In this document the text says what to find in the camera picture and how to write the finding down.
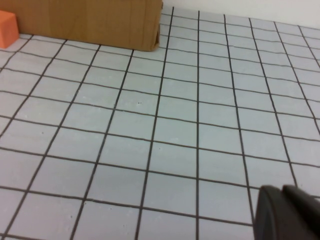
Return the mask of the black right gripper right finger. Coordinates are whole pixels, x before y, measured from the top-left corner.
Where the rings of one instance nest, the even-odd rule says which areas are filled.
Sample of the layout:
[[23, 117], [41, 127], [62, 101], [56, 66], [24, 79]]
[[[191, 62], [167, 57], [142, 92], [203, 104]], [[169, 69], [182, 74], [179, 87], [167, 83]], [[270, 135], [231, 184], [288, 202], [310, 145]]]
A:
[[305, 191], [293, 186], [284, 185], [282, 192], [293, 204], [307, 227], [320, 239], [320, 202]]

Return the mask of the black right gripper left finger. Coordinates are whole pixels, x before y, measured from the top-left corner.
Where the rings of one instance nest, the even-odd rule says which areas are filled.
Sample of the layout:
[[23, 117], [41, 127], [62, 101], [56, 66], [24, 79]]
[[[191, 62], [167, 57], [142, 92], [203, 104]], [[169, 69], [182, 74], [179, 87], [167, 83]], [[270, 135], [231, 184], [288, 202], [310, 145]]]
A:
[[285, 194], [271, 185], [259, 190], [255, 220], [256, 240], [306, 240], [310, 229]]

